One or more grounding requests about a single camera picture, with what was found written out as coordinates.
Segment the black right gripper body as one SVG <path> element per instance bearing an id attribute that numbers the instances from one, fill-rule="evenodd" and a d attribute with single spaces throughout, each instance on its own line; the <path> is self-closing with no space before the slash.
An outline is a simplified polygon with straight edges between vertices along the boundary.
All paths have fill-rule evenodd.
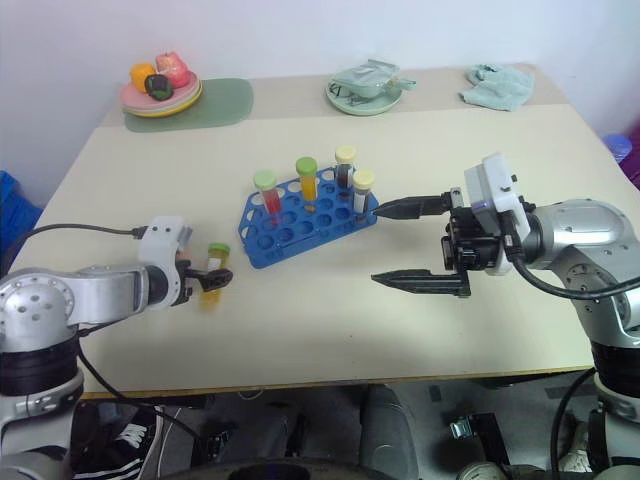
<path id="1" fill-rule="evenodd" d="M 499 238 L 487 233 L 472 209 L 464 205 L 459 187 L 445 194 L 450 207 L 445 235 L 441 238 L 444 267 L 448 271 L 486 271 L 498 266 Z"/>

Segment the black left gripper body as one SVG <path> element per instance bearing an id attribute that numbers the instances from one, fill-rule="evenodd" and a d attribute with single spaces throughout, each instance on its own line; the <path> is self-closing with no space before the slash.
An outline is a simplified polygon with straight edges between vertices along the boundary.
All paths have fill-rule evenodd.
<path id="1" fill-rule="evenodd" d="M 193 282 L 198 282 L 198 278 L 189 278 L 187 276 L 187 270 L 189 268 L 198 269 L 193 266 L 192 261 L 182 253 L 176 255 L 175 267 L 179 276 L 179 291 L 174 305 L 181 305 L 189 301 L 193 294 Z"/>

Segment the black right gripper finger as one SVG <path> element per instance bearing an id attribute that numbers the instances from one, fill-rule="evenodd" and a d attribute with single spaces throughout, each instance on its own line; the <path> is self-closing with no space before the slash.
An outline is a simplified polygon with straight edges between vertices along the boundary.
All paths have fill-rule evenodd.
<path id="1" fill-rule="evenodd" d="M 395 270 L 373 274 L 371 279 L 384 286 L 413 294 L 453 295 L 458 298 L 471 296 L 465 271 L 433 274 L 428 269 Z"/>
<path id="2" fill-rule="evenodd" d="M 412 220 L 422 216 L 440 216 L 452 208 L 451 194 L 410 196 L 391 200 L 374 209 L 378 217 L 393 220 Z"/>

